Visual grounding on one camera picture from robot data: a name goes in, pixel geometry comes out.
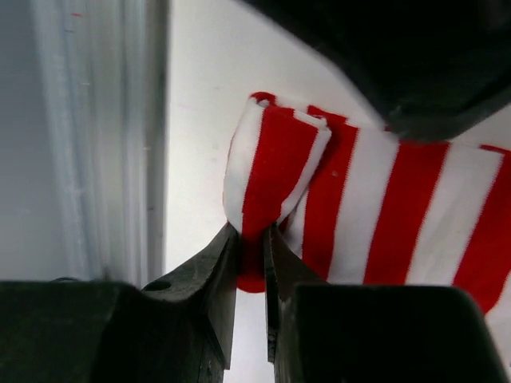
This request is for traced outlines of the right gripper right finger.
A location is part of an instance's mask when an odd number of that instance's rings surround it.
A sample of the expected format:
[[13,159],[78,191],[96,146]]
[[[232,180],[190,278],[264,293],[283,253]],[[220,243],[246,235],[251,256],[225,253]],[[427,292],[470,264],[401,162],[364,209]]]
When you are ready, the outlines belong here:
[[506,382],[481,311],[445,286],[336,285],[263,237],[267,357],[278,382]]

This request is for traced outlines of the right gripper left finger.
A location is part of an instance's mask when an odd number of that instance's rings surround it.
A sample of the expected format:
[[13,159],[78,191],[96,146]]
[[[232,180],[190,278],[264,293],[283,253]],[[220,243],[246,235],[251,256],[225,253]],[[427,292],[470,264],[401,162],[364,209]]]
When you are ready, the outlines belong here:
[[3,282],[4,382],[220,382],[232,355],[239,236],[138,289],[123,282]]

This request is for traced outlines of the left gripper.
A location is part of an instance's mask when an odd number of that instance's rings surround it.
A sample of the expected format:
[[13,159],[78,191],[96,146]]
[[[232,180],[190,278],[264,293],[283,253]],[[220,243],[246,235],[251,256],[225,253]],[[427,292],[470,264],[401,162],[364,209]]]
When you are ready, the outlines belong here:
[[451,139],[510,102],[507,1],[253,1],[404,139]]

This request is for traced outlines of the red white striped sock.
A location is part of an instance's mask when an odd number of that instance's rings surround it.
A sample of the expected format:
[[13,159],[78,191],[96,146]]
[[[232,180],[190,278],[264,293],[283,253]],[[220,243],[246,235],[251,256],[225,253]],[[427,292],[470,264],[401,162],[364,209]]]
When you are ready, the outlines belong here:
[[240,289],[264,289],[277,224],[321,278],[456,286],[510,313],[510,153],[413,144],[270,93],[248,99],[229,148],[224,211],[242,235]]

